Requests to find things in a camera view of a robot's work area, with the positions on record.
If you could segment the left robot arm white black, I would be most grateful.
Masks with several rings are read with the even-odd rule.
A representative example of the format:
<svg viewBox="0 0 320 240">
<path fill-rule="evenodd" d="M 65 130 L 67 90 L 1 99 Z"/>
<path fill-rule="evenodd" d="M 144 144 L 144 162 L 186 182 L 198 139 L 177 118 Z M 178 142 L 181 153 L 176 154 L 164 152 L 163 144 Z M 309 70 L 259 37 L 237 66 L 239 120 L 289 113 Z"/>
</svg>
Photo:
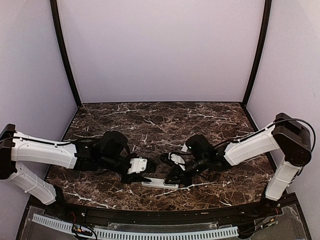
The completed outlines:
<svg viewBox="0 0 320 240">
<path fill-rule="evenodd" d="M 71 213 L 63 191 L 39 178 L 22 162 L 55 165 L 75 171 L 108 170 L 120 174 L 125 184 L 146 182 L 145 173 L 155 172 L 156 164 L 130 151 L 128 139 L 118 131 L 102 137 L 84 137 L 73 141 L 51 141 L 25 135 L 7 124 L 0 134 L 0 178 L 12 181 L 25 193 L 51 205 L 60 218 Z"/>
</svg>

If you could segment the white battery cover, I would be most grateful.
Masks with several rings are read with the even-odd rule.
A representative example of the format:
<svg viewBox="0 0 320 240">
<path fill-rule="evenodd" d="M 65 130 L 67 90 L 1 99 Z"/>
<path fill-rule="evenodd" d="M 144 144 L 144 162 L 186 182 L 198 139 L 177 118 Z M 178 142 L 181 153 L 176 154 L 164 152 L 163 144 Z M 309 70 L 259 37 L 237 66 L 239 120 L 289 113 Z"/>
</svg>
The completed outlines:
<svg viewBox="0 0 320 240">
<path fill-rule="evenodd" d="M 188 147 L 184 144 L 181 149 L 181 152 L 186 153 L 187 151 L 188 151 Z"/>
</svg>

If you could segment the white remote control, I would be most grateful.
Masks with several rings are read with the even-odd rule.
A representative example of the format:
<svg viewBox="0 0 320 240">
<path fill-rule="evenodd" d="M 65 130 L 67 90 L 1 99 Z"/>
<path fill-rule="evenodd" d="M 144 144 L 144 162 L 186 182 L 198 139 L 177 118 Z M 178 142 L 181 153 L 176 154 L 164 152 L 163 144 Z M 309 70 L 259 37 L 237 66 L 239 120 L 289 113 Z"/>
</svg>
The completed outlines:
<svg viewBox="0 0 320 240">
<path fill-rule="evenodd" d="M 161 178 L 147 177 L 147 179 L 149 181 L 141 182 L 141 185 L 143 187 L 157 188 L 157 189 L 170 189 L 170 190 L 176 190 L 179 188 L 178 184 L 166 184 L 165 180 Z"/>
</svg>

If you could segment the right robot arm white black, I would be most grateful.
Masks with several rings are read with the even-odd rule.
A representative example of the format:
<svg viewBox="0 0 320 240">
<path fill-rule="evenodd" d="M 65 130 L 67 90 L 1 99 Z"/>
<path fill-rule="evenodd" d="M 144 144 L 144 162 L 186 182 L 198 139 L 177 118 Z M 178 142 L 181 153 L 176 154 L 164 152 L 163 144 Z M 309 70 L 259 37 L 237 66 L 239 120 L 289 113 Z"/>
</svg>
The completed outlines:
<svg viewBox="0 0 320 240">
<path fill-rule="evenodd" d="M 276 115 L 266 127 L 241 139 L 212 145 L 202 134 L 185 141 L 182 153 L 163 153 L 160 159 L 171 167 L 164 179 L 169 185 L 192 185 L 193 177 L 205 170 L 226 171 L 261 154 L 280 150 L 283 159 L 267 184 L 264 199 L 255 205 L 255 213 L 266 217 L 275 208 L 283 192 L 312 159 L 316 132 L 305 120 L 285 113 Z"/>
</svg>

